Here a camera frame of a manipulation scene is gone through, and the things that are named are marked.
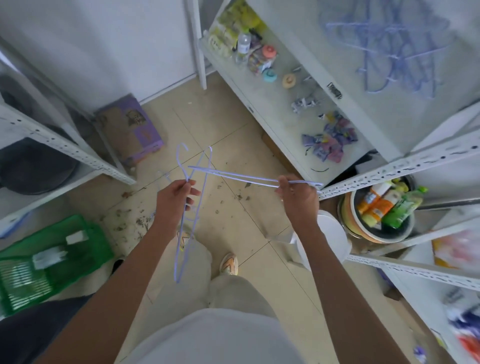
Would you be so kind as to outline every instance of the person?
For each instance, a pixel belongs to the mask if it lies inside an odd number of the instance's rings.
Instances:
[[[338,361],[408,363],[328,246],[317,225],[316,190],[289,184],[293,179],[281,176],[277,193],[310,262]],[[152,227],[37,363],[115,361],[184,209],[193,203],[191,196],[200,194],[194,185],[178,180],[158,192]],[[180,283],[162,287],[141,334],[144,340],[123,363],[303,363],[272,307],[237,275],[235,256],[226,256],[221,274],[210,281],[210,253],[197,241],[189,244]]]

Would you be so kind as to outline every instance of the green bottle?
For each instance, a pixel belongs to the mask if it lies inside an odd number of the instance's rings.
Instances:
[[[420,186],[415,191],[407,192],[402,199],[384,216],[382,224],[398,229],[407,217],[423,202],[423,194],[428,191],[427,187]]]

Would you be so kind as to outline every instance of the white plastic stool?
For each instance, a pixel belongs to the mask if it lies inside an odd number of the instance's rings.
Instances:
[[[327,243],[332,249],[333,253],[338,258],[340,263],[343,263],[352,250],[352,243],[348,241],[347,234],[343,230],[342,225],[336,218],[332,216],[332,214],[323,210],[318,211],[317,223],[324,233]],[[295,231],[293,231],[292,228],[290,228],[290,231],[283,231],[277,236],[272,237],[271,240],[295,245],[300,255],[302,264],[309,271],[312,270],[308,262],[307,254],[305,253],[305,249],[303,249],[303,245],[301,244],[298,235]]]

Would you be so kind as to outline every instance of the white shirt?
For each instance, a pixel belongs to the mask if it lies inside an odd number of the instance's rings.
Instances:
[[[278,320],[225,308],[195,311],[137,346],[125,364],[304,363]]]

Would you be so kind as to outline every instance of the purple cardboard box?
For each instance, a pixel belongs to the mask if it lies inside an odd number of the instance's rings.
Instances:
[[[155,126],[132,95],[101,109],[96,119],[121,162],[129,167],[163,145]]]

